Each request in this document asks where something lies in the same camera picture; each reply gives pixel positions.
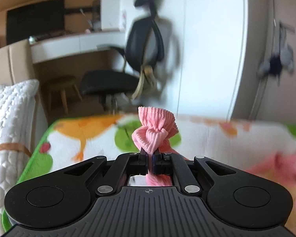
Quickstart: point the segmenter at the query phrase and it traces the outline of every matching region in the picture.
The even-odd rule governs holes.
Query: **white quilted mattress pad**
[[[38,87],[38,80],[0,86],[0,144],[19,142],[30,149],[28,126],[32,125]],[[0,151],[0,236],[4,233],[1,217],[5,194],[16,184],[28,160],[23,152]]]

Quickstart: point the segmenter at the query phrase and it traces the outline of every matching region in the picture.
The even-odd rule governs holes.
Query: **hanging plush toy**
[[[283,69],[286,69],[290,75],[294,72],[294,51],[293,48],[286,43],[286,30],[295,33],[295,29],[283,23],[277,24],[274,33],[274,46],[272,57],[268,61],[264,61],[258,68],[257,75],[264,77],[271,75],[280,83],[280,76]]]

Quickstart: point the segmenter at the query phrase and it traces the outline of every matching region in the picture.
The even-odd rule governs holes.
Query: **wooden stool leg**
[[[48,112],[51,111],[51,92],[48,93],[47,95],[47,109],[48,109]]]
[[[62,97],[62,106],[64,107],[64,111],[66,114],[68,114],[68,106],[67,106],[67,99],[66,99],[65,90],[60,91],[60,96]]]
[[[78,87],[76,85],[73,85],[72,88],[73,88],[74,92],[76,93],[76,95],[78,96],[79,100],[82,101],[82,97],[79,93]]]

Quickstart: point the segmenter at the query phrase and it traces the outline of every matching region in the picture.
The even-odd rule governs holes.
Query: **office chair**
[[[136,20],[128,36],[126,48],[109,46],[124,57],[122,72],[114,70],[94,70],[87,72],[80,83],[82,95],[99,95],[100,103],[106,111],[106,96],[111,95],[112,111],[117,109],[115,95],[125,93],[129,100],[138,98],[144,91],[156,89],[153,75],[156,63],[164,58],[163,39],[155,22],[156,0],[135,0],[134,6],[148,6],[150,16]],[[125,73],[126,63],[140,74],[136,77]]]

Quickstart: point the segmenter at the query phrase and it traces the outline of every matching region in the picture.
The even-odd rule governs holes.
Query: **bed headboard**
[[[28,40],[0,48],[0,85],[13,85],[35,78]]]

